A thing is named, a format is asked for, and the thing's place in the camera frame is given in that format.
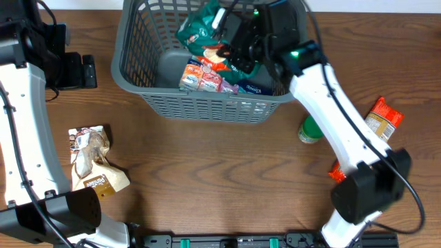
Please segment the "green Nescafe coffee bag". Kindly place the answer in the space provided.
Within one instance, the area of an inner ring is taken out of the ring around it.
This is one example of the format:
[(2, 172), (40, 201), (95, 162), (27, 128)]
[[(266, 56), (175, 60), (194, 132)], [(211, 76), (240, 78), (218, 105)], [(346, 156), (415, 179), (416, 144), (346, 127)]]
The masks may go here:
[(255, 65), (250, 73), (246, 73), (228, 59), (216, 54), (219, 49), (226, 48), (227, 45), (226, 41), (214, 38), (212, 22), (220, 9), (219, 1), (211, 0), (197, 11), (189, 13), (176, 31), (176, 38), (202, 64), (209, 66), (228, 83), (235, 84), (242, 79), (256, 76), (261, 64)]

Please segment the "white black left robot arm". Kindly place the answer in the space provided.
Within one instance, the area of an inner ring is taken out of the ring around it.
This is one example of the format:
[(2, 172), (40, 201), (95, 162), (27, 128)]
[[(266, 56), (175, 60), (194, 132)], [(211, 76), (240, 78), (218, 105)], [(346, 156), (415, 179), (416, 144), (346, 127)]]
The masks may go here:
[(55, 247), (134, 247), (131, 227), (101, 211), (96, 192), (72, 190), (50, 129), (46, 90), (97, 86), (94, 58), (66, 52), (65, 24), (41, 20), (37, 0), (1, 2), (1, 233)]

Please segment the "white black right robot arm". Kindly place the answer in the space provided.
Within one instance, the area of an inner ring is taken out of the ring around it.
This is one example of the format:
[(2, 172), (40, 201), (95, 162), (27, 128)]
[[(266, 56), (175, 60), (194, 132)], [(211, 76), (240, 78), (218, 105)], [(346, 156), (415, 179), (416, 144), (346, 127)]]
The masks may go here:
[(315, 120), (336, 154), (344, 178), (331, 192), (334, 212), (320, 233), (328, 247), (349, 247), (412, 186), (411, 158), (394, 151), (358, 113), (337, 81), (322, 39), (301, 41), (300, 16), (314, 13), (305, 1), (256, 4), (253, 15), (232, 6), (214, 13), (214, 34), (228, 60), (243, 71), (262, 63)]

